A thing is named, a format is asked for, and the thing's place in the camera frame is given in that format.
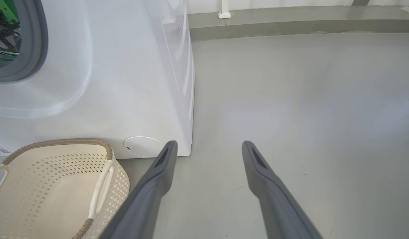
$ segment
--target plastic basket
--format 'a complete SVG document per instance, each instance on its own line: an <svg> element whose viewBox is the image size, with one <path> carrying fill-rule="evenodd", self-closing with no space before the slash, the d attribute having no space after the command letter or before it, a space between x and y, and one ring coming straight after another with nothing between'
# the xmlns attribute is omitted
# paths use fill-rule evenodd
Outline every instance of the plastic basket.
<svg viewBox="0 0 409 239"><path fill-rule="evenodd" d="M129 192L126 172L99 139L31 144L0 170L0 238L98 238Z"/></svg>

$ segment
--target white basket handle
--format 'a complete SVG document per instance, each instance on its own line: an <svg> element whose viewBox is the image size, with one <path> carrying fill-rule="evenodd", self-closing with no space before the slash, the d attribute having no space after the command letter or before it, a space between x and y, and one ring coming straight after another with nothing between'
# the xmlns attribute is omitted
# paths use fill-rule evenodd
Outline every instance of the white basket handle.
<svg viewBox="0 0 409 239"><path fill-rule="evenodd" d="M2 180L0 182L0 187L2 186L2 183L4 183L5 178L7 178L7 175L8 175L7 167L8 167L8 165L4 165L4 164L0 165L0 169L5 171L5 175L4 175L4 177L2 177Z"/></svg>
<svg viewBox="0 0 409 239"><path fill-rule="evenodd" d="M91 206L89 207L89 219L95 219L95 216L100 212L102 205L104 204L104 200L107 196L108 189L110 188L111 177L113 176L113 160L109 160L102 169L102 172L98 178L97 184L95 185L94 194L92 194ZM101 190L103 188L104 180L107 177L107 174L110 173L109 179L107 180L106 187L104 189L104 194L101 197L100 205L98 205L99 195L101 194Z"/></svg>

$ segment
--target basket rim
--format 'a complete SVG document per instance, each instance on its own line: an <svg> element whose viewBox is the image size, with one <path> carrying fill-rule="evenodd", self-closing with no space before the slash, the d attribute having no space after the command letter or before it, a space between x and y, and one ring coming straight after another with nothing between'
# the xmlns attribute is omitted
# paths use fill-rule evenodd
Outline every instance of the basket rim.
<svg viewBox="0 0 409 239"><path fill-rule="evenodd" d="M107 160L113 160L113 150L110 147L110 145L104 140L93 138L79 138L79 139L56 139L29 144L10 154L6 159L2 161L2 164L9 165L16 157L20 156L22 153L30 149L56 145L100 145L104 147L107 152Z"/></svg>

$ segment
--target sticker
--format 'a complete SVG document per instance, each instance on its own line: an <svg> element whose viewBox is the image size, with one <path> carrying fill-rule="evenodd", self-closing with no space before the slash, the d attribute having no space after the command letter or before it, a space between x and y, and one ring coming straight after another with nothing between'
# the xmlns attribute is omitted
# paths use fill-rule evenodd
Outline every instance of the sticker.
<svg viewBox="0 0 409 239"><path fill-rule="evenodd" d="M1 157L6 158L6 157L8 157L10 154L12 154L10 151L8 151L8 150L6 150L6 149L4 149L4 148L2 148L2 147L0 146L0 156L1 156Z"/></svg>

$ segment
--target white washing machine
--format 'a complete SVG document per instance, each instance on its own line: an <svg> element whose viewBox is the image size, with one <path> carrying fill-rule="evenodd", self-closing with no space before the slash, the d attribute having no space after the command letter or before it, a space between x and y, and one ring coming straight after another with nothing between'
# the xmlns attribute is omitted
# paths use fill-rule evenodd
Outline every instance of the white washing machine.
<svg viewBox="0 0 409 239"><path fill-rule="evenodd" d="M0 65L0 147L99 138L125 159L157 156L176 140L178 156L190 155L195 73L185 0L15 7L21 44Z"/></svg>

